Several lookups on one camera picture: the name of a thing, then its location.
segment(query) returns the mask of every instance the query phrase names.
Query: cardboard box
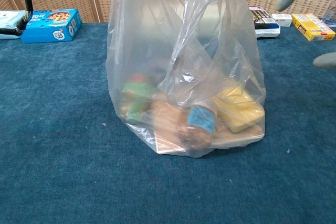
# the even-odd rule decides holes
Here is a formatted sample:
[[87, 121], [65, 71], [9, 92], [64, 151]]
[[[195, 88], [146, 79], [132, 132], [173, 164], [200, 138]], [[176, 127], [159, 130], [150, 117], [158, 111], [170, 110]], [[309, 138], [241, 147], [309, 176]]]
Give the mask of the cardboard box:
[[309, 40], [332, 40], [335, 32], [314, 14], [292, 14], [293, 24]]
[[272, 18], [281, 26], [281, 27], [290, 27], [292, 24], [292, 16], [290, 14], [272, 14]]
[[77, 9], [37, 10], [20, 38], [23, 43], [71, 41], [81, 24]]
[[272, 38], [280, 34], [277, 22], [259, 6], [249, 7], [252, 13], [257, 38]]

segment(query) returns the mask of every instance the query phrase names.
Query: product label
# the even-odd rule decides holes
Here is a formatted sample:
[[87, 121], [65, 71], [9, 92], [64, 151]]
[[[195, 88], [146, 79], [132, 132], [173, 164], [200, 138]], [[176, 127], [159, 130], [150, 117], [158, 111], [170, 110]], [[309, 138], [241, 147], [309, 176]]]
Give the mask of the product label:
[[75, 21], [75, 19], [72, 19], [71, 24], [74, 27], [74, 29], [76, 29], [76, 21]]
[[65, 39], [65, 35], [62, 31], [54, 31], [52, 33], [52, 35], [54, 36], [55, 39], [58, 39], [58, 40], [63, 40]]
[[215, 132], [216, 116], [205, 108], [191, 107], [187, 124], [201, 127], [213, 134]]
[[263, 18], [263, 21], [265, 22], [265, 24], [271, 24], [271, 23], [275, 23], [276, 22], [272, 18]]
[[74, 29], [72, 28], [72, 26], [69, 26], [69, 33], [70, 33], [71, 36], [74, 35], [74, 31], [73, 31], [73, 30], [74, 30]]
[[295, 17], [299, 20], [299, 21], [309, 21], [309, 19], [304, 15], [304, 14], [295, 14]]
[[275, 19], [291, 20], [292, 16], [290, 14], [272, 14]]
[[324, 40], [325, 36], [314, 36], [313, 40]]
[[307, 30], [305, 30], [304, 27], [301, 26], [301, 25], [300, 25], [298, 28], [299, 28], [299, 30], [302, 32], [302, 34], [305, 34], [306, 31], [307, 31]]
[[32, 16], [32, 18], [30, 19], [30, 21], [40, 21], [42, 18], [44, 18], [45, 14], [41, 13], [41, 14], [34, 14]]

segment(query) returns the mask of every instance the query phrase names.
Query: jar lid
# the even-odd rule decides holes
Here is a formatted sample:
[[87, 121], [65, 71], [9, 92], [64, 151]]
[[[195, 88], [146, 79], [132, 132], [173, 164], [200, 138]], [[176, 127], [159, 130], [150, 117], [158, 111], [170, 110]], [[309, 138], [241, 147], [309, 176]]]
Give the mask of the jar lid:
[[212, 99], [205, 99], [194, 104], [195, 106], [202, 106], [211, 110], [217, 116], [217, 106]]

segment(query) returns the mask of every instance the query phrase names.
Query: grocery bag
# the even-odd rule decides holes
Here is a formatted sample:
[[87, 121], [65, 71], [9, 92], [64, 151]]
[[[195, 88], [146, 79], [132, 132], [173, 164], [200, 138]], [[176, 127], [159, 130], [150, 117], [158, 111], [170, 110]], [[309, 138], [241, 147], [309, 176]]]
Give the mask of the grocery bag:
[[106, 70], [116, 114], [158, 154], [200, 157], [264, 137], [246, 0], [112, 0]]

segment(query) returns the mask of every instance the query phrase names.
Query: peanut butter jar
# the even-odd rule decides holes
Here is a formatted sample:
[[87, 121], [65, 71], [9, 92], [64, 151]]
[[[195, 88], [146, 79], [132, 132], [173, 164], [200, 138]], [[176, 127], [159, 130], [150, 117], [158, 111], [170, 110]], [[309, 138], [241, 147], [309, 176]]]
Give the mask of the peanut butter jar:
[[216, 104], [211, 99], [203, 100], [182, 110], [177, 135], [187, 149], [207, 148], [212, 143], [216, 121]]

